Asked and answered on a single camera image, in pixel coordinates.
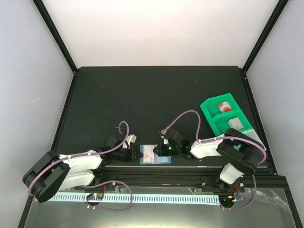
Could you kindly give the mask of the white red credit card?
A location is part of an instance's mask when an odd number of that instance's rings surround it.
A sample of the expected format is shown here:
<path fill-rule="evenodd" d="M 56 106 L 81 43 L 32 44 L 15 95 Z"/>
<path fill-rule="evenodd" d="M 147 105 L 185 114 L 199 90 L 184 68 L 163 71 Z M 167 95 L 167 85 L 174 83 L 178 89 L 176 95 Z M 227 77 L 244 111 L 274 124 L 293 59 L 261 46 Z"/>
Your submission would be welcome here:
<path fill-rule="evenodd" d="M 154 145 L 144 145 L 142 147 L 143 163 L 154 163 L 155 162 L 155 154 L 153 152 Z"/>

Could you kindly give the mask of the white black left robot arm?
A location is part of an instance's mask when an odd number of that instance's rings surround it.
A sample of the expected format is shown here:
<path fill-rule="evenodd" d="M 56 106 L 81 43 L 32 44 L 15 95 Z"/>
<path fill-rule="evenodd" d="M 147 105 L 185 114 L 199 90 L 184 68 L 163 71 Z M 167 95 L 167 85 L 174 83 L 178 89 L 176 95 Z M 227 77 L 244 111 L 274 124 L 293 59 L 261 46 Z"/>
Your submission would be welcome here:
<path fill-rule="evenodd" d="M 102 184 L 101 176 L 94 173 L 100 167 L 120 162 L 140 160 L 143 153 L 134 148 L 136 136 L 126 140 L 121 134 L 114 134 L 102 146 L 84 153 L 56 155 L 47 152 L 22 178 L 38 202 L 46 202 L 57 192 L 77 186 L 88 186 L 92 190 Z"/>

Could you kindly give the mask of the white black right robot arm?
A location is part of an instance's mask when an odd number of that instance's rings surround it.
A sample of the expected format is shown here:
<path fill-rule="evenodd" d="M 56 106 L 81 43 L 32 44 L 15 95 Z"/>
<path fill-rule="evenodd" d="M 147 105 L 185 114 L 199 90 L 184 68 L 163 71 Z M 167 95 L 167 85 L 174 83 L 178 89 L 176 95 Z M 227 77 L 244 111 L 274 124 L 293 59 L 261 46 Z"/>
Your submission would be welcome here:
<path fill-rule="evenodd" d="M 164 143 L 156 145 L 153 153 L 158 157 L 177 156 L 188 160 L 220 157 L 226 164 L 217 177 L 205 178 L 202 187 L 213 192 L 232 192 L 233 184 L 241 177 L 255 174 L 267 157 L 263 144 L 246 134 L 229 128 L 223 135 L 209 139 L 187 140 L 176 130 L 162 134 Z"/>

